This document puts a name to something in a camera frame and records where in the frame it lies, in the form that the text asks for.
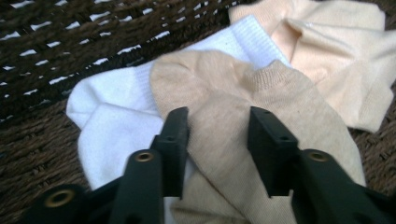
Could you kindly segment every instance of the tan sock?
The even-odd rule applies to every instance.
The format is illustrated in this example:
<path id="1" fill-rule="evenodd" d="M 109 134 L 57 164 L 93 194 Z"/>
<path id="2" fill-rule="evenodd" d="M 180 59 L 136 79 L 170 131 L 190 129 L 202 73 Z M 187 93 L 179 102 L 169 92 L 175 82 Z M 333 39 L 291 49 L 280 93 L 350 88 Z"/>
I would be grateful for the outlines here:
<path id="1" fill-rule="evenodd" d="M 154 64 L 150 83 L 164 118 L 175 108 L 190 109 L 188 151 L 202 176 L 189 180 L 184 200 L 173 207 L 180 223 L 244 223 L 240 216 L 251 223 L 294 222 L 290 198 L 267 198 L 248 152 L 251 105 L 272 111 L 301 149 L 332 154 L 364 185 L 359 151 L 344 122 L 306 76 L 279 61 L 255 72 L 219 51 L 178 52 Z"/>
<path id="2" fill-rule="evenodd" d="M 230 9 L 253 14 L 291 65 L 314 83 L 349 127 L 376 132 L 393 94 L 396 32 L 375 4 L 264 0 Z"/>

